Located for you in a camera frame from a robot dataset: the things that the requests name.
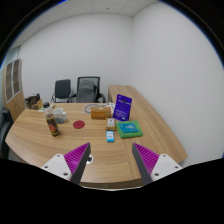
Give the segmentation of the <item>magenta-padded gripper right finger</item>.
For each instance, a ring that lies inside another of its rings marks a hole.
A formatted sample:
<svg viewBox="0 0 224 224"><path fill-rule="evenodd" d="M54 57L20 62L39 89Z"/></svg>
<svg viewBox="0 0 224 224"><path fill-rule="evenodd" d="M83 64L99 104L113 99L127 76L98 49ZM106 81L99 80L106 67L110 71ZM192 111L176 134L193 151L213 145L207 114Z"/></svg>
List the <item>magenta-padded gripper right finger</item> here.
<svg viewBox="0 0 224 224"><path fill-rule="evenodd" d="M157 154L137 143L132 145L132 153L143 185L152 183L182 169L169 155Z"/></svg>

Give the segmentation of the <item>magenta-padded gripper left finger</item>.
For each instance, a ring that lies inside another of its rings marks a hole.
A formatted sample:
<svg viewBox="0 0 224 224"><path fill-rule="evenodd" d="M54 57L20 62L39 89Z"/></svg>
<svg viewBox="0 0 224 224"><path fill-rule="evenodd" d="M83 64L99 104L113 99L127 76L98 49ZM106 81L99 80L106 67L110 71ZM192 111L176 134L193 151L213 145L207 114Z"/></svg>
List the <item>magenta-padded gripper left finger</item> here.
<svg viewBox="0 0 224 224"><path fill-rule="evenodd" d="M65 155L56 154L42 169L79 185L90 154L90 144L86 143Z"/></svg>

